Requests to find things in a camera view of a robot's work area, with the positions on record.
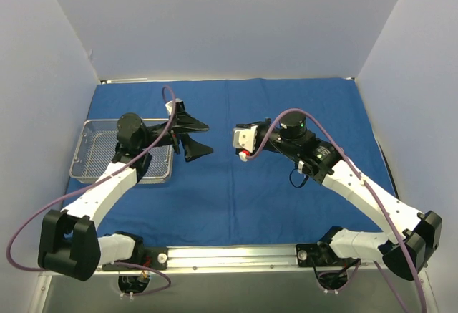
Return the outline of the wire mesh instrument tray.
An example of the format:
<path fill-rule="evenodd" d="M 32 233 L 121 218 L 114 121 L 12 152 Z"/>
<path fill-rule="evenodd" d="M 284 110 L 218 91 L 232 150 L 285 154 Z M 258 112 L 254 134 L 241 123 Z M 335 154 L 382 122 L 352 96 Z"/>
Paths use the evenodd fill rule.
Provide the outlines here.
<path fill-rule="evenodd" d="M 93 119 L 84 122 L 80 133 L 69 176 L 80 183 L 95 182 L 106 171 L 115 155 L 117 144 L 117 120 Z M 160 184 L 172 175 L 174 158 L 171 146 L 150 150 L 152 160 L 141 184 Z"/>

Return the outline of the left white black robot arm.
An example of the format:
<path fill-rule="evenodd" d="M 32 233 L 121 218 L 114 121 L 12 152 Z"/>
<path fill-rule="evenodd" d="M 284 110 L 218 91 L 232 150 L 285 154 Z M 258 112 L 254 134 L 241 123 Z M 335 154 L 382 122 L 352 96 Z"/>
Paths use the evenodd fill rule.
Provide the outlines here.
<path fill-rule="evenodd" d="M 187 162 L 213 152 L 190 137 L 209 127 L 188 114 L 182 100 L 169 101 L 166 107 L 169 119 L 163 124 L 147 126 L 133 112 L 119 118 L 115 154 L 102 176 L 74 202 L 43 217 L 38 253 L 41 268 L 86 281 L 105 264 L 119 261 L 127 269 L 143 264 L 142 237 L 127 232 L 99 237 L 102 220 L 145 176 L 152 161 L 151 148 L 171 145 L 176 153 L 185 154 Z"/>

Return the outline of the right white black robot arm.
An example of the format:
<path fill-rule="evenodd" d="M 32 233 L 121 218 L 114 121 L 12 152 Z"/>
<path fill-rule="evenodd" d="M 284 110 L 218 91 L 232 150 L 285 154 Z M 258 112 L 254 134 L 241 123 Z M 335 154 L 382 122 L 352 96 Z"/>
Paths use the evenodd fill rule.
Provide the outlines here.
<path fill-rule="evenodd" d="M 270 120 L 236 125 L 233 147 L 242 161 L 258 149 L 284 155 L 305 178 L 339 194 L 380 228 L 369 233 L 333 227 L 320 240 L 319 259 L 328 265 L 347 258 L 376 261 L 398 277 L 413 280 L 413 270 L 421 271 L 438 248 L 442 218 L 395 198 L 353 162 L 346 162 L 330 142 L 317 138 L 305 120 L 270 126 Z"/>

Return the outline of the blue surgical wrap cloth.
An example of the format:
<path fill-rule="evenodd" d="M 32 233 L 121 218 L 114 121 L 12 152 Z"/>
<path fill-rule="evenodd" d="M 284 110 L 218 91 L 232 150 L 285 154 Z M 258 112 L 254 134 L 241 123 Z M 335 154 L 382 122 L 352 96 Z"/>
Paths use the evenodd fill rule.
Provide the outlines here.
<path fill-rule="evenodd" d="M 214 152 L 187 163 L 177 155 L 163 184 L 130 189 L 104 217 L 100 236 L 125 231 L 148 246 L 301 244 L 331 227 L 378 227 L 340 195 L 301 177 L 282 155 L 263 151 L 244 163 L 232 145 L 238 123 L 275 118 L 298 107 L 307 126 L 331 136 L 355 166 L 387 191 L 393 187 L 352 80 L 216 80 L 171 82 L 186 110 L 209 126 L 193 139 Z"/>

